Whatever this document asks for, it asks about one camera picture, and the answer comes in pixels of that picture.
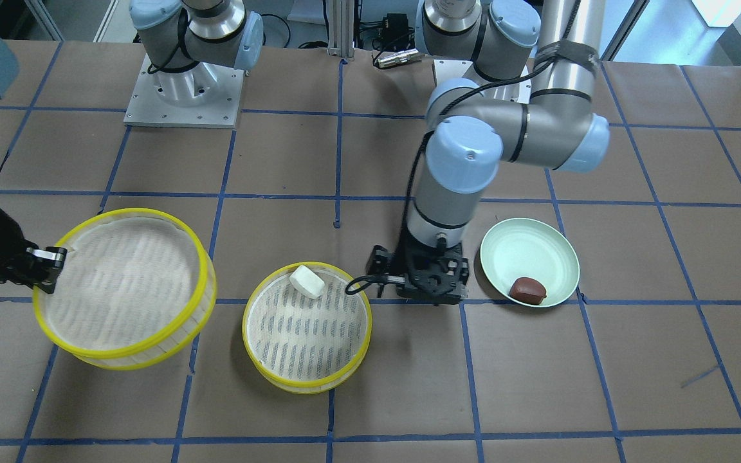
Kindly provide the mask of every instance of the plate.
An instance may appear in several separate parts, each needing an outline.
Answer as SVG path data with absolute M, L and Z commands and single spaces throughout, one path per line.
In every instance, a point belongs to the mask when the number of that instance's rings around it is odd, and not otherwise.
M 534 219 L 508 219 L 492 226 L 482 240 L 482 269 L 497 291 L 526 307 L 553 307 L 564 302 L 579 284 L 579 260 L 571 243 L 555 228 Z M 547 296 L 539 305 L 509 296 L 520 277 L 533 278 Z

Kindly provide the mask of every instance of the brown chocolate candy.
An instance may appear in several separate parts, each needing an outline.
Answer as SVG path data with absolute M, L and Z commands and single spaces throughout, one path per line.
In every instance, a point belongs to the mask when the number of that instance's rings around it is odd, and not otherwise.
M 517 278 L 517 281 L 511 286 L 511 292 L 508 295 L 517 299 L 519 302 L 539 305 L 545 296 L 547 296 L 547 291 L 541 282 L 533 278 L 522 277 Z

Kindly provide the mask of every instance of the white marshmallow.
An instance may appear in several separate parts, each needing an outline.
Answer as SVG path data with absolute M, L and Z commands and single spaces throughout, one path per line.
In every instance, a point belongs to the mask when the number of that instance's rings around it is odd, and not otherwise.
M 298 292 L 311 297 L 311 299 L 320 297 L 324 289 L 324 281 L 305 266 L 299 266 L 294 270 L 291 274 L 291 284 Z

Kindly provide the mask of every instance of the yellow-rimmed basket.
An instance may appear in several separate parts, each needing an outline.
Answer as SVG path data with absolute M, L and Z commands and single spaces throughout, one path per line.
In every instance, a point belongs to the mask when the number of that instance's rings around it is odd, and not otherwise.
M 68 249 L 53 294 L 33 290 L 33 311 L 56 345 L 86 363 L 133 370 L 188 345 L 214 310 L 214 265 L 184 222 L 147 208 L 89 219 L 56 246 Z
M 299 293 L 290 276 L 305 266 L 324 280 L 324 293 Z M 322 262 L 282 267 L 265 278 L 244 308 L 244 348 L 271 384 L 296 394 L 333 389 L 358 369 L 371 342 L 371 303 L 348 296 L 353 278 Z

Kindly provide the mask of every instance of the cable connector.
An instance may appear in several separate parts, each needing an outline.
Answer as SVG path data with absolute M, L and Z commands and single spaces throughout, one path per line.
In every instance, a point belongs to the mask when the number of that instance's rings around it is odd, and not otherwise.
M 379 69 L 393 68 L 421 61 L 425 54 L 417 49 L 403 50 L 379 59 Z

